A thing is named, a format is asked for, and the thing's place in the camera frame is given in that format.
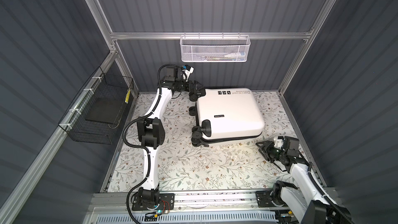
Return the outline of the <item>white hard-shell suitcase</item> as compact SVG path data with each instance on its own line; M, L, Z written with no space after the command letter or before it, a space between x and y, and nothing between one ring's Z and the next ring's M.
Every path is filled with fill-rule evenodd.
M265 127L254 93L248 88L200 89L189 94L195 117L191 144L215 146L254 139Z

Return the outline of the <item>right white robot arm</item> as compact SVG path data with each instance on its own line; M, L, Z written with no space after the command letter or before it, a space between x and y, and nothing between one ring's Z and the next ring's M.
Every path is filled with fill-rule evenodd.
M295 181L277 180L272 189L257 191L258 207L286 206L299 224L352 224L348 209L339 206L316 180L313 164L301 154L299 143L290 136L256 143L266 161L280 162Z

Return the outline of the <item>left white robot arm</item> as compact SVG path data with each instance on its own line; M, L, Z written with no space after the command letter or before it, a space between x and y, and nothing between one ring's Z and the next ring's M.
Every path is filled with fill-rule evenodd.
M158 165L160 149L165 140L162 119L173 93L174 91L171 88L159 87L146 117L137 121L138 139L144 147L144 153L149 157L144 162L145 181L139 186L136 197L137 203L148 209L154 209L160 203Z

